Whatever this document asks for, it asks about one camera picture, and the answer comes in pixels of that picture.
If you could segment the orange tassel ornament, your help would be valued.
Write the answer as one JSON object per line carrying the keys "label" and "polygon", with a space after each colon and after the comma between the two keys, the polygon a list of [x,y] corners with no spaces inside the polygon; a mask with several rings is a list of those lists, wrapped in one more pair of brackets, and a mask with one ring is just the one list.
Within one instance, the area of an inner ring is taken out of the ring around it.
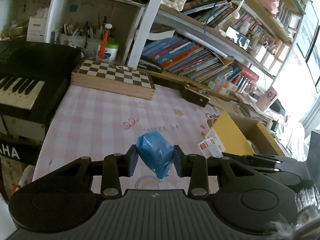
{"label": "orange tassel ornament", "polygon": [[104,58],[104,53],[105,53],[105,47],[106,47],[106,44],[107,44],[107,40],[108,40],[108,35],[109,35],[109,32],[110,30],[112,29],[112,24],[110,23],[106,23],[105,24],[105,31],[104,31],[104,34],[103,34],[103,38],[102,38],[102,41],[101,41],[101,45],[100,45],[100,50],[99,50],[99,57],[100,58]]}

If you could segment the stack of papers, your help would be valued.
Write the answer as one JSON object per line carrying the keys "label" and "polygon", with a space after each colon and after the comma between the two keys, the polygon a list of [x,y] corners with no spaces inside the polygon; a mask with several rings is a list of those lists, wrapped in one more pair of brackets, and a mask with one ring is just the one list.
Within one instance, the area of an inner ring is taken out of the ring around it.
{"label": "stack of papers", "polygon": [[239,107],[243,115],[247,118],[259,120],[260,122],[267,124],[273,120],[273,116],[261,111],[254,98],[247,93],[236,93],[235,96],[239,101]]}

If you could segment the white shelf unit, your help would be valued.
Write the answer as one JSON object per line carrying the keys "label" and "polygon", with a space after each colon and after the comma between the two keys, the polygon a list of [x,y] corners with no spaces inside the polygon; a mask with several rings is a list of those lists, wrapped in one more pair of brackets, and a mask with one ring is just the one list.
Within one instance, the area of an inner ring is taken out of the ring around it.
{"label": "white shelf unit", "polygon": [[27,27],[29,18],[41,8],[48,9],[48,16],[36,22],[33,40],[43,43],[52,42],[53,32],[64,24],[99,27],[107,20],[114,26],[119,44],[116,63],[136,67],[160,4],[161,0],[147,4],[124,0],[1,0],[1,37],[9,37],[13,22]]}

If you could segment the white green lidded jar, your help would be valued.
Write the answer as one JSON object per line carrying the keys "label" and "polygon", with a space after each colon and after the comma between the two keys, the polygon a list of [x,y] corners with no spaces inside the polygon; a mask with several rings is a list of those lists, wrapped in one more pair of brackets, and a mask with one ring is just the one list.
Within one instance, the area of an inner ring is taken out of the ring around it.
{"label": "white green lidded jar", "polygon": [[101,44],[102,44],[102,41],[100,41],[99,43],[95,59],[103,62],[113,62],[116,59],[119,44],[114,40],[114,38],[109,39],[105,46],[104,56],[100,57],[99,53],[100,53]]}

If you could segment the row of books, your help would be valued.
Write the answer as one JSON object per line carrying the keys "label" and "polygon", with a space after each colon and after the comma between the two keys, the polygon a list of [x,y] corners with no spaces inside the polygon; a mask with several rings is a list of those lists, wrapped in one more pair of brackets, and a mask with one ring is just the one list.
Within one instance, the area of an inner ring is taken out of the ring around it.
{"label": "row of books", "polygon": [[237,86],[236,93],[253,92],[259,80],[259,76],[243,64],[227,63],[209,48],[178,35],[147,40],[138,67],[157,73],[169,72],[207,87],[210,80],[221,77]]}

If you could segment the blue plastic packet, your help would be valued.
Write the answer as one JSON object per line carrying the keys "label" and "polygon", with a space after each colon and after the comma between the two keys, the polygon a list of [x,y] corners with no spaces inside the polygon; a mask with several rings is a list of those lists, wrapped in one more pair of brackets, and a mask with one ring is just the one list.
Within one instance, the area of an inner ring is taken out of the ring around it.
{"label": "blue plastic packet", "polygon": [[137,138],[136,148],[144,164],[159,180],[169,175],[174,148],[161,133],[151,131],[141,135]]}

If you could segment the wooden chess board box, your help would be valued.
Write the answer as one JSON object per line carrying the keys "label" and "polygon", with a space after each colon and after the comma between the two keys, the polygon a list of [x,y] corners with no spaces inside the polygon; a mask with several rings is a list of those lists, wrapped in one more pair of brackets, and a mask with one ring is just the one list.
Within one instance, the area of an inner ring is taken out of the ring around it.
{"label": "wooden chess board box", "polygon": [[156,91],[144,71],[88,59],[72,71],[71,84],[146,100],[152,100]]}

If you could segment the dark brown wooden case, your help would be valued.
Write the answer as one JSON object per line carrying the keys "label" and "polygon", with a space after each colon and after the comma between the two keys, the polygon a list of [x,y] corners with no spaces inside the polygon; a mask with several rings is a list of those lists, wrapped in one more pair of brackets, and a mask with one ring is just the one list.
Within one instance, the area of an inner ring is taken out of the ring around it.
{"label": "dark brown wooden case", "polygon": [[210,94],[206,89],[185,82],[181,87],[181,96],[190,103],[205,107],[210,101]]}

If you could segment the orange white medicine boxes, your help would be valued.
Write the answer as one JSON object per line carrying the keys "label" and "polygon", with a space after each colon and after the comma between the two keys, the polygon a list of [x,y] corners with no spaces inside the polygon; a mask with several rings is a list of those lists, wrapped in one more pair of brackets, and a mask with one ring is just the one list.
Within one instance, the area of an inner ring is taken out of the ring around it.
{"label": "orange white medicine boxes", "polygon": [[236,92],[238,89],[234,83],[229,82],[221,77],[215,77],[210,80],[210,82],[208,83],[208,87],[212,91],[226,96],[228,96],[231,92]]}

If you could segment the black Yamaha keyboard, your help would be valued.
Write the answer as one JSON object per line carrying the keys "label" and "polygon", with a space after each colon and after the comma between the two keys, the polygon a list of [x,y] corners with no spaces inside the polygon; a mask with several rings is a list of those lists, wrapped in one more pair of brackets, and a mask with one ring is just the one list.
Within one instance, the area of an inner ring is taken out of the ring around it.
{"label": "black Yamaha keyboard", "polygon": [[1,155],[36,165],[81,50],[59,44],[1,42]]}

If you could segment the yellow cardboard box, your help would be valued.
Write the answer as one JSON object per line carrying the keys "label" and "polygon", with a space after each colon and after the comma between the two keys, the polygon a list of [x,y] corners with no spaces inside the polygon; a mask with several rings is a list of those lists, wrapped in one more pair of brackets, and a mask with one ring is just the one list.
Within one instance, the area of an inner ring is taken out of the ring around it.
{"label": "yellow cardboard box", "polygon": [[207,124],[210,130],[206,136],[217,135],[223,144],[224,153],[285,155],[272,134],[258,120],[223,111],[219,116],[207,114]]}

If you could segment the pink checked tablecloth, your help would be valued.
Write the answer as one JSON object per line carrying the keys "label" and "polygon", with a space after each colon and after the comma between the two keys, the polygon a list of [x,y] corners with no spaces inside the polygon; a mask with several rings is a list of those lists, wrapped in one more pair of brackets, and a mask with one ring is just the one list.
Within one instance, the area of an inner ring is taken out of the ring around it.
{"label": "pink checked tablecloth", "polygon": [[44,140],[34,178],[80,157],[99,161],[124,154],[151,131],[186,154],[198,154],[209,119],[219,113],[220,108],[189,103],[179,91],[163,86],[157,86],[152,100],[70,86]]}

